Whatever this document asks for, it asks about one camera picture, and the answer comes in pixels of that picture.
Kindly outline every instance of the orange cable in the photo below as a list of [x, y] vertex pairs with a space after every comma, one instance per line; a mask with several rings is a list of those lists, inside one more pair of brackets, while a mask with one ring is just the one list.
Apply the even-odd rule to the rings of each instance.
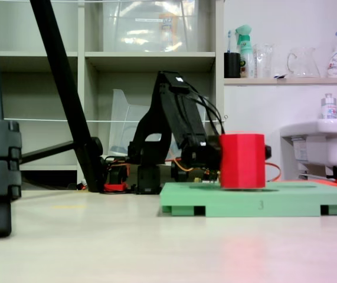
[[281, 178], [281, 174], [282, 174], [280, 166], [278, 166], [278, 165], [276, 165], [274, 163], [269, 163], [269, 162], [266, 162], [265, 165], [272, 166], [272, 167], [277, 168], [279, 170], [278, 176], [275, 177], [275, 178], [273, 178], [272, 180], [269, 180], [268, 182], [276, 182], [276, 181], [278, 181]]

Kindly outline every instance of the wall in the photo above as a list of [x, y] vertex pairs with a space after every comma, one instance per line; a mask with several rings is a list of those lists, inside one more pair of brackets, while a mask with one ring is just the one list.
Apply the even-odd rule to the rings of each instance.
[[[329, 56], [337, 44], [337, 1], [226, 0], [224, 23], [225, 38], [229, 29], [249, 24], [253, 27], [252, 44], [275, 44], [276, 70], [285, 73], [284, 63], [291, 48], [315, 47], [314, 57], [324, 77]], [[337, 98], [337, 86], [226, 86], [226, 131], [264, 133], [266, 143], [273, 147], [272, 162], [283, 166], [279, 129], [317, 119], [320, 100], [328, 92]], [[293, 177], [293, 172], [284, 173]], [[268, 170], [268, 178], [275, 174], [274, 169]]]

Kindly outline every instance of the black cable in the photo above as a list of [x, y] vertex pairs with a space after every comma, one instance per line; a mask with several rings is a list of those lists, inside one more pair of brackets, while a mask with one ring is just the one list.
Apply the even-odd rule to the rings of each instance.
[[218, 109], [216, 108], [216, 106], [215, 106], [212, 102], [210, 102], [209, 99], [207, 99], [206, 97], [200, 95], [199, 92], [196, 90], [196, 88], [195, 88], [193, 85], [191, 85], [191, 84], [190, 84], [189, 82], [187, 82], [187, 81], [185, 81], [185, 82], [186, 82], [186, 83], [193, 89], [194, 93], [195, 93], [198, 97], [202, 97], [203, 99], [205, 99], [205, 100], [208, 102], [208, 104], [211, 105], [211, 106], [214, 108], [214, 110], [218, 113], [218, 116], [217, 116], [217, 115], [215, 115], [215, 116], [217, 117], [217, 120], [220, 122], [222, 134], [225, 134], [225, 130], [224, 130], [223, 124], [222, 124], [222, 117], [221, 117], [220, 112], [219, 112]]
[[209, 99], [207, 99], [207, 98], [204, 97], [204, 96], [203, 96], [203, 98], [204, 98], [204, 100], [206, 100], [207, 103], [210, 104], [210, 105], [213, 107], [213, 109], [217, 112], [217, 114], [218, 114], [218, 117], [217, 117], [217, 118], [218, 118], [218, 121], [220, 122], [220, 125], [221, 125], [221, 132], [222, 132], [222, 134], [225, 134], [225, 130], [224, 130], [224, 128], [223, 128], [223, 123], [222, 123], [221, 113], [218, 111], [218, 109], [216, 108], [216, 106], [215, 106], [212, 102], [209, 101]]
[[184, 102], [184, 95], [181, 95], [181, 103], [182, 103], [182, 106], [183, 106], [183, 109], [184, 109], [185, 117], [187, 118], [187, 125], [189, 127], [189, 130], [191, 131], [193, 139], [198, 144], [199, 142], [198, 142], [198, 139], [197, 139], [197, 135], [193, 131], [192, 123], [190, 122], [190, 120], [188, 118], [187, 108], [185, 107], [185, 102]]
[[189, 99], [201, 106], [203, 106], [205, 108], [205, 110], [207, 111], [207, 115], [209, 116], [210, 118], [210, 125], [212, 125], [212, 129], [214, 131], [214, 134], [218, 135], [219, 136], [219, 133], [218, 133], [218, 130], [217, 128], [215, 127], [214, 123], [212, 122], [212, 119], [211, 119], [211, 116], [209, 115], [209, 112], [212, 113], [213, 115], [215, 115], [217, 117], [217, 120], [221, 123], [221, 120], [220, 118], [217, 116], [217, 114], [215, 113], [215, 111], [211, 108], [209, 108], [206, 103], [202, 102], [202, 101], [198, 101], [197, 99], [194, 99], [193, 97], [189, 97], [188, 95], [185, 95], [183, 94], [183, 96], [186, 98], [186, 99]]
[[213, 122], [213, 119], [212, 119], [212, 117], [211, 117], [211, 115], [210, 115], [210, 108], [207, 106], [206, 101], [204, 100], [204, 98], [203, 98], [201, 95], [199, 95], [199, 94], [197, 94], [197, 95], [198, 95], [199, 99], [202, 101], [202, 103], [203, 103], [204, 105], [206, 105], [206, 106], [205, 106], [205, 111], [206, 111], [206, 114], [208, 115], [209, 122], [210, 122], [210, 126], [211, 126], [211, 128], [213, 129], [214, 134], [215, 134], [216, 136], [219, 136], [220, 134], [219, 134], [219, 132], [218, 132], [218, 130], [217, 130], [217, 127], [215, 126], [215, 124], [214, 124], [214, 122]]

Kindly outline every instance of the cable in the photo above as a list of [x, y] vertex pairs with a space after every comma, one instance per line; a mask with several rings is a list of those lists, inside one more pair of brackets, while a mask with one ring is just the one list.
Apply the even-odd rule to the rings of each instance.
[[193, 85], [191, 85], [191, 84], [190, 84], [189, 82], [187, 82], [187, 81], [186, 81], [186, 83], [192, 88], [192, 90], [194, 91], [194, 93], [195, 93], [198, 97], [202, 97], [203, 99], [205, 99], [205, 100], [208, 102], [208, 104], [211, 105], [211, 106], [214, 108], [214, 110], [218, 113], [218, 116], [217, 116], [217, 115], [215, 115], [215, 116], [216, 116], [217, 120], [220, 122], [222, 134], [225, 134], [225, 130], [224, 130], [223, 124], [222, 124], [222, 117], [221, 117], [220, 112], [219, 112], [218, 109], [216, 108], [216, 106], [215, 106], [212, 102], [210, 102], [209, 99], [207, 99], [206, 97], [200, 95], [199, 92], [196, 90], [196, 88], [195, 88]]
[[217, 117], [217, 114], [215, 113], [215, 111], [214, 111], [213, 109], [209, 108], [209, 107], [206, 105], [205, 102], [198, 101], [197, 99], [194, 99], [193, 97], [189, 97], [189, 96], [187, 96], [186, 94], [181, 94], [181, 95], [183, 95], [184, 98], [189, 99], [189, 100], [191, 100], [191, 101], [193, 101], [193, 102], [195, 102], [195, 103], [197, 103], [197, 104], [199, 104], [199, 105], [201, 105], [201, 106], [203, 106], [203, 107], [205, 108], [205, 110], [206, 110], [206, 112], [207, 112], [207, 115], [208, 115], [208, 117], [210, 118], [210, 125], [212, 126], [213, 132], [214, 132], [214, 134], [216, 134], [216, 135], [219, 136], [218, 130], [217, 130], [217, 128], [215, 127], [214, 122], [211, 120], [211, 116], [209, 115], [209, 112], [210, 112], [210, 113], [212, 113], [213, 115], [216, 116], [216, 118], [217, 118], [218, 121], [221, 121], [221, 119], [219, 119], [219, 118]]
[[278, 166], [278, 165], [276, 165], [274, 163], [269, 163], [269, 162], [266, 162], [265, 165], [272, 166], [272, 167], [277, 168], [279, 170], [278, 176], [275, 177], [275, 178], [273, 178], [272, 180], [269, 180], [268, 182], [276, 182], [276, 181], [278, 181], [281, 178], [281, 168], [280, 168], [280, 166]]
[[184, 172], [191, 172], [191, 171], [194, 170], [194, 168], [186, 169], [186, 168], [182, 167], [182, 166], [180, 165], [180, 163], [179, 163], [176, 159], [174, 159], [174, 162], [175, 162], [176, 165], [177, 165], [181, 170], [183, 170]]

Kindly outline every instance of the green platform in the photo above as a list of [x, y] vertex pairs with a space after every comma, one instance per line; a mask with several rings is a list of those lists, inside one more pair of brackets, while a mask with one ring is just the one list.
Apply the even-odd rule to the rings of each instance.
[[337, 215], [337, 187], [272, 182], [263, 190], [222, 190], [219, 184], [166, 183], [163, 213], [172, 216], [270, 217]]

